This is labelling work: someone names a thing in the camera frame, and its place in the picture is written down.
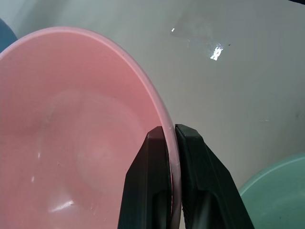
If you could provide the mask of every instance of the white table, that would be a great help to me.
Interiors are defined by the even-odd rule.
[[[238,187],[305,149],[304,5],[2,0],[0,17],[18,37],[77,26],[119,43],[148,73],[173,121],[199,131]],[[222,49],[217,61],[215,48]]]

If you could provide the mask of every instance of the clear tape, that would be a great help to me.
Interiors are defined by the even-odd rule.
[[[171,29],[171,35],[186,39],[189,49],[200,50],[210,59],[217,61],[224,50],[224,44],[215,37],[217,34],[213,31],[212,22],[216,19],[217,13],[208,11],[204,7],[204,1],[195,0]]]

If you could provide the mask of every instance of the plastic bowl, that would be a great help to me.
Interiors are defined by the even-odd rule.
[[[162,125],[179,227],[173,124],[152,83],[118,45],[48,28],[0,54],[0,228],[117,228],[126,171]]]
[[[304,228],[305,154],[261,171],[240,194],[255,229]]]

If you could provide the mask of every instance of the teal bowl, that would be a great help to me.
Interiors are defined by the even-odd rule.
[[[305,228],[305,153],[264,169],[240,195],[255,229]]]

